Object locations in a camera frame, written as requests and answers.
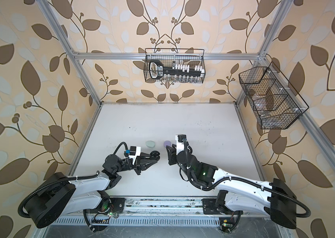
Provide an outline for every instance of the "purple disc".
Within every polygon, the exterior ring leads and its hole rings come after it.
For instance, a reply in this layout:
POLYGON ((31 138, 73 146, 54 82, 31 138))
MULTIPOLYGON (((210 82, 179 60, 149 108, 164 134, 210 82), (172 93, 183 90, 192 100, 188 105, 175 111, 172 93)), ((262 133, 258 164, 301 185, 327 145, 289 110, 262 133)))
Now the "purple disc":
POLYGON ((170 142, 170 140, 166 140, 165 142, 164 142, 164 147, 166 147, 166 146, 171 146, 171 142, 170 142))

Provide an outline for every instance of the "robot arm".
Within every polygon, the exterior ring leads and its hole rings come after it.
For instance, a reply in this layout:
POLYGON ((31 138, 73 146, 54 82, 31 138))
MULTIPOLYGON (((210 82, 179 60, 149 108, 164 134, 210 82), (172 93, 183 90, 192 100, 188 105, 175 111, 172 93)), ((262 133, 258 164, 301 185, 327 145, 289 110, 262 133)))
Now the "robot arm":
POLYGON ((158 151, 146 154, 141 152, 141 147, 136 146, 131 146, 128 150, 126 143, 122 142, 112 155, 107 156, 102 172, 81 177, 55 173, 21 202, 18 214, 32 218, 38 228, 43 228, 59 216, 79 210, 98 209, 99 212, 106 213, 111 200, 105 190, 113 188, 119 182, 121 176, 117 172, 135 170, 140 175, 141 171, 148 169, 159 159, 158 151), (124 159, 116 155, 121 145, 126 149, 124 159))
POLYGON ((219 189, 216 209, 228 214, 232 211, 250 211, 269 215, 275 223, 295 229, 296 217, 310 216, 310 210, 297 201, 294 193, 279 179, 273 182, 257 181, 228 173, 216 166, 199 162, 189 146, 186 135, 175 136, 177 145, 166 146, 169 164, 178 164, 189 182, 204 191, 219 189), (296 204, 304 214, 296 213, 296 204))

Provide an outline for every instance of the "wire basket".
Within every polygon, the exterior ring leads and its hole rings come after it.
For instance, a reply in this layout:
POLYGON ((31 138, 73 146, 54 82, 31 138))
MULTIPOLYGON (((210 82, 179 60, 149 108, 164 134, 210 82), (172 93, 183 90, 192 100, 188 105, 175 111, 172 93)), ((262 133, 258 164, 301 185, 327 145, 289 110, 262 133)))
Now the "wire basket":
POLYGON ((256 116, 261 129, 287 129, 308 108, 308 104, 291 85, 283 86, 275 73, 276 67, 254 67, 239 74, 241 87, 256 116), (290 96, 294 90, 304 104, 298 105, 290 96))
POLYGON ((203 54, 200 49, 147 48, 145 82, 203 83, 206 75, 203 54))

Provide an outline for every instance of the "leaf-patterned wallpaper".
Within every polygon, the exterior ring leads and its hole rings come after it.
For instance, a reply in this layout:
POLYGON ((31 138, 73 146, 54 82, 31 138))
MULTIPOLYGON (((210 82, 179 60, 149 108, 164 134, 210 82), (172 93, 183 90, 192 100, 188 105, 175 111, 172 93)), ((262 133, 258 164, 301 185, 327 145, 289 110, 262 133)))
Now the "leaf-patterned wallpaper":
POLYGON ((49 0, 78 52, 257 53, 279 0, 49 0))
POLYGON ((313 139, 299 121, 287 130, 261 130, 249 103, 240 109, 267 180, 285 181, 312 212, 297 219, 294 233, 298 238, 335 237, 335 173, 313 139))
MULTIPOLYGON (((267 57, 335 145, 335 0, 295 0, 267 57)), ((297 236, 335 237, 335 173, 301 123, 261 130, 247 101, 241 110, 268 179, 284 180, 312 210, 297 220, 297 236)))
MULTIPOLYGON (((237 75, 248 60, 207 60, 204 83, 145 82, 144 62, 85 60, 84 68, 103 102, 233 102, 241 86, 237 75)), ((86 96, 84 88, 81 96, 86 96)))
POLYGON ((96 110, 81 88, 34 1, 0 1, 0 237, 30 236, 18 204, 67 171, 96 110))
POLYGON ((335 145, 335 0, 295 1, 268 59, 289 77, 335 145))

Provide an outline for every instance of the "white table surface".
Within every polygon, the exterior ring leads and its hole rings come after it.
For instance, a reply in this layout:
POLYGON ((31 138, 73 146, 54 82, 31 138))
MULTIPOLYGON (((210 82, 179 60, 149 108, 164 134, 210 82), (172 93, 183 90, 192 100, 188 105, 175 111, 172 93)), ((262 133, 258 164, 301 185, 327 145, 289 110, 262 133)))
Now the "white table surface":
MULTIPOLYGON (((105 158, 125 141, 141 151, 158 150, 157 164, 137 175, 123 171, 120 182, 106 192, 111 196, 216 196, 201 191, 179 176, 179 166, 168 164, 165 140, 175 144, 176 134, 186 134, 200 162, 227 172, 259 180, 246 138, 233 104, 104 104, 74 175, 102 170, 105 158), (155 142, 148 148, 147 140, 155 142)), ((124 147, 117 152, 123 158, 124 147)))

